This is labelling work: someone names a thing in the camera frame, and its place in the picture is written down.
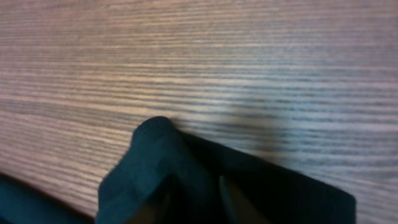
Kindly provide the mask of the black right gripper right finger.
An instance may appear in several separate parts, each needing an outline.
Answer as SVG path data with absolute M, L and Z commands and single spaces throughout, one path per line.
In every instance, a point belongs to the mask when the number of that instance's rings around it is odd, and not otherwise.
M 232 180 L 225 176 L 220 176 L 219 189 L 228 223 L 271 224 Z

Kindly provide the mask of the black t-shirt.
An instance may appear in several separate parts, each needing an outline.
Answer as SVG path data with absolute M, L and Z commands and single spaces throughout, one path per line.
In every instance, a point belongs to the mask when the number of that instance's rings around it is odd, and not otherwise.
M 169 223 L 228 223 L 219 177 L 232 180 L 271 223 L 355 223 L 349 193 L 249 154 L 179 131 L 168 118 L 143 122 L 102 180 L 89 217 L 8 175 L 2 223 L 124 223 L 152 195 L 171 193 Z

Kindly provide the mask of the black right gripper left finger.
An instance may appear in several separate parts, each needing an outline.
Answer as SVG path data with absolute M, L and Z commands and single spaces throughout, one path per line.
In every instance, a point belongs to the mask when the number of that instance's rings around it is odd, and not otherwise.
M 166 224 L 171 216 L 171 193 L 152 195 L 124 224 Z

